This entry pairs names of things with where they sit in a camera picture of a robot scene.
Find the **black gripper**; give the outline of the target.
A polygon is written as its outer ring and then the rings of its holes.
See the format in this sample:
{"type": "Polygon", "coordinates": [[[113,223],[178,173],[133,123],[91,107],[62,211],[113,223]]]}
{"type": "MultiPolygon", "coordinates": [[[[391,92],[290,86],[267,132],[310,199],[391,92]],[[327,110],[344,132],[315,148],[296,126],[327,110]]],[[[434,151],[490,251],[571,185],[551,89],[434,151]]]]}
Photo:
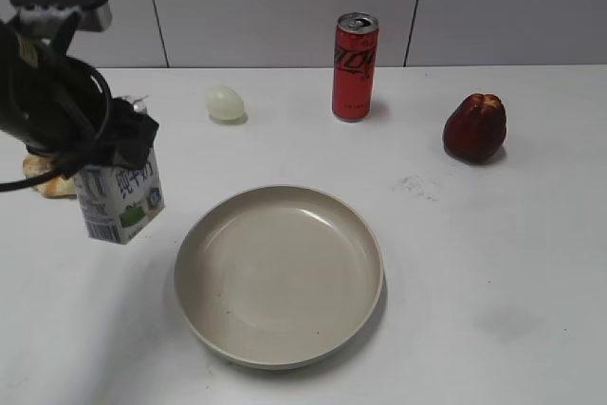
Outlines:
{"type": "Polygon", "coordinates": [[[59,153],[66,177],[92,165],[141,170],[159,124],[124,98],[111,102],[101,74],[67,54],[76,30],[66,20],[46,44],[16,20],[1,25],[1,131],[34,152],[59,153]]]}

